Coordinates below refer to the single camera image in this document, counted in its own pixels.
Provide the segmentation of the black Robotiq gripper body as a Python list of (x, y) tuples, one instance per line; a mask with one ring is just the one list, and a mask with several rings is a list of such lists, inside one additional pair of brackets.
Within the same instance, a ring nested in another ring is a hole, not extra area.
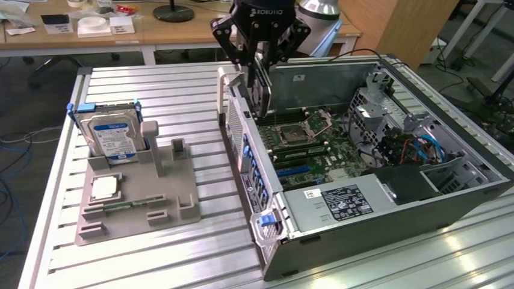
[(232, 19), (248, 41), (270, 41), (272, 31), (281, 36), (296, 22), (296, 1), (234, 1)]

